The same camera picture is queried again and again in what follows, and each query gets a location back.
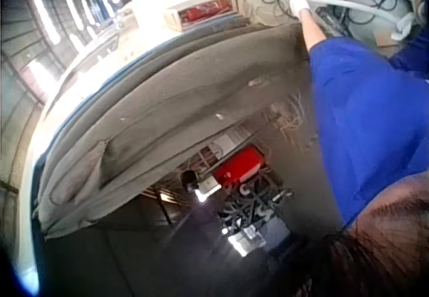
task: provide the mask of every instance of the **hand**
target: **hand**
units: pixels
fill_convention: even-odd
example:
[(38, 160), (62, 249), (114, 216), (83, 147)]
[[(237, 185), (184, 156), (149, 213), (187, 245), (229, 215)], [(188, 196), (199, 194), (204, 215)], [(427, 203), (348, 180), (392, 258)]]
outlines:
[(300, 12), (304, 9), (310, 10), (307, 0), (290, 0), (290, 10), (301, 21)]

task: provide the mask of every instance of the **equipment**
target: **equipment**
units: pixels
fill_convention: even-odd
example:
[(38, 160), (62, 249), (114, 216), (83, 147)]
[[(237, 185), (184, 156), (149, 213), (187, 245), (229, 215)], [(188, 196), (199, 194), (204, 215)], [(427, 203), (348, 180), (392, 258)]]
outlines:
[(399, 19), (393, 16), (390, 12), (385, 11), (383, 9), (379, 9), (377, 7), (370, 7), (367, 5), (362, 5), (359, 3), (354, 3), (350, 1), (343, 0), (307, 0), (309, 3), (313, 4), (328, 4), (328, 5), (336, 5), (339, 7), (346, 7), (349, 9), (356, 9), (359, 11), (367, 12), (373, 14), (378, 17), (382, 17), (396, 25), (396, 32), (393, 32), (391, 38), (396, 41), (401, 41), (405, 37), (408, 36), (411, 32), (412, 25), (415, 20), (415, 15), (413, 13), (409, 13), (405, 15), (403, 18)]

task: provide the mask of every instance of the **blue sleeve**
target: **blue sleeve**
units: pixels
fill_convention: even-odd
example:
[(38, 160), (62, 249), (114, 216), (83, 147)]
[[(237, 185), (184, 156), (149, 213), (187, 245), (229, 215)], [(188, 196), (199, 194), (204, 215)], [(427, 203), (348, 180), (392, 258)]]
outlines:
[(429, 166), (429, 84), (347, 38), (310, 51), (324, 166), (347, 224)]

